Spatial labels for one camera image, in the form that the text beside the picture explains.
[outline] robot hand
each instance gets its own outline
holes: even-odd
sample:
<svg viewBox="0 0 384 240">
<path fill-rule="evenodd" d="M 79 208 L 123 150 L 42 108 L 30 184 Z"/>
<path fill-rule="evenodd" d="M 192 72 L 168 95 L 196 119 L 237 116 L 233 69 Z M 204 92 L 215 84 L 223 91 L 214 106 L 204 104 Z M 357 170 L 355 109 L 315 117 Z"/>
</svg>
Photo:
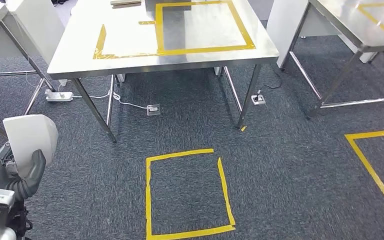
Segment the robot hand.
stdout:
<svg viewBox="0 0 384 240">
<path fill-rule="evenodd" d="M 26 177 L 20 177 L 17 165 L 11 155 L 10 143 L 6 142 L 0 149 L 0 189 L 15 192 L 16 201 L 32 197 L 39 188 L 45 171 L 46 158 L 38 149 L 31 155 L 31 167 Z"/>
</svg>

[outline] gray carpet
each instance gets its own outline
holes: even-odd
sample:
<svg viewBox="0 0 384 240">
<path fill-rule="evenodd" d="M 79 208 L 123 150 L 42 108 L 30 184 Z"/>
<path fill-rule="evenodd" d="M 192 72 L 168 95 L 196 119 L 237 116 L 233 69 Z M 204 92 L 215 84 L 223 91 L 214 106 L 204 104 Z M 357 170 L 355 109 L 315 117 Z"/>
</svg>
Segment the gray carpet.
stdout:
<svg viewBox="0 0 384 240">
<path fill-rule="evenodd" d="M 336 36 L 300 39 L 295 53 L 322 91 L 352 56 Z M 0 60 L 0 71 L 26 68 L 22 59 Z M 253 67 L 230 70 L 243 101 Z M 280 81 L 279 89 L 263 87 Z M 109 77 L 82 82 L 93 96 L 109 89 Z M 252 106 L 241 132 L 234 128 L 238 112 L 227 80 L 212 69 L 130 74 L 116 89 L 122 100 L 161 104 L 162 114 L 114 103 L 115 144 L 81 99 L 48 103 L 40 95 L 32 113 L 50 117 L 59 139 L 56 160 L 26 202 L 33 222 L 27 236 L 145 239 L 145 159 L 214 148 L 214 154 L 152 163 L 153 234 L 228 223 L 217 175 L 222 156 L 236 230 L 196 239 L 384 239 L 384 196 L 344 137 L 384 130 L 384 103 L 325 110 L 307 120 L 315 97 L 291 60 L 285 72 L 265 65 L 258 87 L 267 106 Z M 0 122 L 19 115 L 33 89 L 25 77 L 0 78 Z M 64 88 L 73 89 L 70 82 Z M 384 97 L 384 53 L 356 66 L 332 100 L 365 97 Z M 95 104 L 105 114 L 107 101 Z M 384 180 L 384 137 L 357 144 Z"/>
</svg>

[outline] yellow tape marking on floor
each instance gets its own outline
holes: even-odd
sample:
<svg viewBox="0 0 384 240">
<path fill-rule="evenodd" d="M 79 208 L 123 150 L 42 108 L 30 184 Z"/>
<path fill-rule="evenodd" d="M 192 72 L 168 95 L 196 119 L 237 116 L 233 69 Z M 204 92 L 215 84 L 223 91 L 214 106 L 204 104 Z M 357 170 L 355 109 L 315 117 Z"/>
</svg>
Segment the yellow tape marking on floor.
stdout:
<svg viewBox="0 0 384 240">
<path fill-rule="evenodd" d="M 214 228 L 209 228 L 209 229 L 203 229 L 203 230 L 152 235 L 151 185 L 150 185 L 150 182 L 151 182 L 151 162 L 157 161 L 157 160 L 169 159 L 169 158 L 183 157 L 183 156 L 188 156 L 188 155 L 212 154 L 212 153 L 214 153 L 214 149 L 206 148 L 206 149 L 176 152 L 176 153 L 170 153 L 170 154 L 164 154 L 164 155 L 146 158 L 146 191 L 145 191 L 146 240 L 176 240 L 176 239 L 185 239 L 185 238 L 196 238 L 196 237 L 202 237 L 202 236 L 213 235 L 213 234 L 221 234 L 221 233 L 232 231 L 232 230 L 236 229 L 234 227 L 234 225 L 236 223 L 235 223 L 235 219 L 234 219 L 233 214 L 232 214 L 231 205 L 230 205 L 229 197 L 228 197 L 228 187 L 226 184 L 225 173 L 223 171 L 222 158 L 219 157 L 218 162 L 217 162 L 217 166 L 218 166 L 218 172 L 220 174 L 220 179 L 221 179 L 221 188 L 223 190 L 224 200 L 226 202 L 226 210 L 227 210 L 227 216 L 229 218 L 229 225 L 219 226 L 219 227 L 214 227 Z"/>
<path fill-rule="evenodd" d="M 229 202 L 228 185 L 226 184 L 225 172 L 223 171 L 222 157 L 218 158 L 217 166 L 218 166 L 218 172 L 220 173 L 221 188 L 223 189 L 224 201 L 226 202 L 226 210 L 227 210 L 227 216 L 229 217 L 229 223 L 230 225 L 235 226 L 236 222 L 232 214 L 231 204 Z"/>
<path fill-rule="evenodd" d="M 152 235 L 151 238 L 147 238 L 147 240 L 175 240 L 175 239 L 196 238 L 196 237 L 208 236 L 213 234 L 221 234 L 224 232 L 233 231 L 235 229 L 236 228 L 231 225 L 226 225 L 226 226 L 219 226 L 219 227 L 204 229 L 204 230 Z"/>
<path fill-rule="evenodd" d="M 363 152 L 360 150 L 360 148 L 357 146 L 355 140 L 357 139 L 368 139 L 368 138 L 376 138 L 376 137 L 384 137 L 384 131 L 374 131 L 374 132 L 363 132 L 363 133 L 355 133 L 355 134 L 346 134 L 346 139 L 348 140 L 349 144 L 351 145 L 352 149 L 354 149 L 355 153 L 357 154 L 358 158 L 360 158 L 360 161 L 363 163 L 365 168 L 367 169 L 368 173 L 373 178 L 374 182 L 379 187 L 380 191 L 382 191 L 384 195 L 384 183 L 378 176 L 378 174 L 373 169 L 370 162 L 367 160 L 367 158 L 364 156 Z"/>
<path fill-rule="evenodd" d="M 194 155 L 194 154 L 213 154 L 214 149 L 212 148 L 206 148 L 206 149 L 198 149 L 198 150 L 191 150 L 191 151 L 182 151 L 182 152 L 175 152 L 170 154 L 164 154 L 159 156 L 152 156 L 148 157 L 146 160 L 152 162 L 157 160 L 163 160 L 163 159 L 170 159 L 170 158 L 177 158 L 177 157 L 183 157 L 188 155 Z"/>
<path fill-rule="evenodd" d="M 146 239 L 151 239 L 152 223 L 151 223 L 151 160 L 146 159 Z"/>
</svg>

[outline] white cable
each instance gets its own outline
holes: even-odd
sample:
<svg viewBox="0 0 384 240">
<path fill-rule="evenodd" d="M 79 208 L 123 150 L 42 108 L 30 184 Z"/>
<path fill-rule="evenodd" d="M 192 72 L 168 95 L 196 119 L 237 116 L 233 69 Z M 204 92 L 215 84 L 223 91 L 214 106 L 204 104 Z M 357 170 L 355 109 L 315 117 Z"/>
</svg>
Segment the white cable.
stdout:
<svg viewBox="0 0 384 240">
<path fill-rule="evenodd" d="M 106 98 L 106 97 L 109 97 L 110 96 L 110 91 L 108 91 L 108 93 L 104 96 L 90 96 L 91 99 L 103 99 L 103 98 Z M 79 98 L 81 99 L 82 96 L 72 96 L 73 98 Z M 129 102 L 122 102 L 120 101 L 120 99 L 122 98 L 120 95 L 118 95 L 116 92 L 114 92 L 114 95 L 113 95 L 114 99 L 117 100 L 120 104 L 123 104 L 123 105 L 130 105 L 130 106 L 133 106 L 133 107 L 136 107 L 136 108 L 140 108 L 140 109 L 148 109 L 147 107 L 144 107 L 144 106 L 138 106 L 138 105 L 135 105 L 135 104 L 132 104 L 132 103 L 129 103 Z"/>
<path fill-rule="evenodd" d="M 60 87 L 61 87 L 62 85 L 63 85 L 62 83 L 59 83 L 59 86 L 58 86 L 58 92 L 60 91 Z"/>
<path fill-rule="evenodd" d="M 26 81 L 30 86 L 32 86 L 33 88 L 36 88 L 36 87 L 37 87 L 37 85 L 34 86 L 34 85 L 32 85 L 32 84 L 27 80 L 27 72 L 25 73 L 25 81 Z"/>
<path fill-rule="evenodd" d="M 133 107 L 137 107 L 137 108 L 140 108 L 140 109 L 148 109 L 147 107 L 143 107 L 143 106 L 138 106 L 138 105 L 135 105 L 135 104 L 131 104 L 131 103 L 128 103 L 128 102 L 122 102 L 120 101 L 120 99 L 122 98 L 120 95 L 118 95 L 116 92 L 114 92 L 114 99 L 115 100 L 118 100 L 119 103 L 121 104 L 124 104 L 124 105 L 130 105 L 130 106 L 133 106 Z"/>
</svg>

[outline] floor socket cover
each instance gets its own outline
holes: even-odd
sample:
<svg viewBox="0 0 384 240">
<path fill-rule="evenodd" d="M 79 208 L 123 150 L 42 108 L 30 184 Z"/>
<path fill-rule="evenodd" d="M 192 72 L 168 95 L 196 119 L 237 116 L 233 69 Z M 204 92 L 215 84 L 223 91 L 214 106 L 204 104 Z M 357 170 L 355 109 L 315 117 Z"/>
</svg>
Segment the floor socket cover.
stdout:
<svg viewBox="0 0 384 240">
<path fill-rule="evenodd" d="M 155 116 L 161 114 L 161 108 L 159 104 L 148 105 L 146 106 L 146 114 L 148 116 Z"/>
</svg>

